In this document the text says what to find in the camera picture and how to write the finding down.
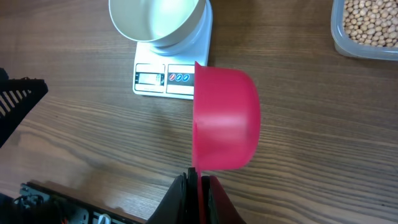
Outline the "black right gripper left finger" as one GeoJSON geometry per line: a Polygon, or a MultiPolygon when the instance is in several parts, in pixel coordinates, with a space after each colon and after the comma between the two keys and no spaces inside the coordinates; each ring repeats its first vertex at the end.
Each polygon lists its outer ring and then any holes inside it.
{"type": "Polygon", "coordinates": [[[194,167],[175,178],[146,224],[199,224],[198,174],[194,167]]]}

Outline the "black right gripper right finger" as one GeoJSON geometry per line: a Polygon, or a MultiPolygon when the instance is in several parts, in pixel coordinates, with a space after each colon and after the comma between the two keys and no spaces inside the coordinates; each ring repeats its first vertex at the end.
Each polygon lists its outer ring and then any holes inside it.
{"type": "Polygon", "coordinates": [[[201,190],[206,224],[246,224],[215,176],[201,177],[201,190]]]}

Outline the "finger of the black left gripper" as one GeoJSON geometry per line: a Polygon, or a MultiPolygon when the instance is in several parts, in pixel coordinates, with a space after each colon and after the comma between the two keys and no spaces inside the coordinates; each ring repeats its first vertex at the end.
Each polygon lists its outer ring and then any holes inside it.
{"type": "Polygon", "coordinates": [[[10,79],[1,68],[1,146],[48,91],[43,79],[10,79]]]}

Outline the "pink measuring scoop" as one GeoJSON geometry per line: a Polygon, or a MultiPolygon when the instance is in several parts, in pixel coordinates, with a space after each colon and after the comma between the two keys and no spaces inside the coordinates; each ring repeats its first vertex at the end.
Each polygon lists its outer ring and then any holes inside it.
{"type": "Polygon", "coordinates": [[[244,72],[195,64],[192,166],[198,173],[244,167],[254,156],[261,106],[244,72]]]}

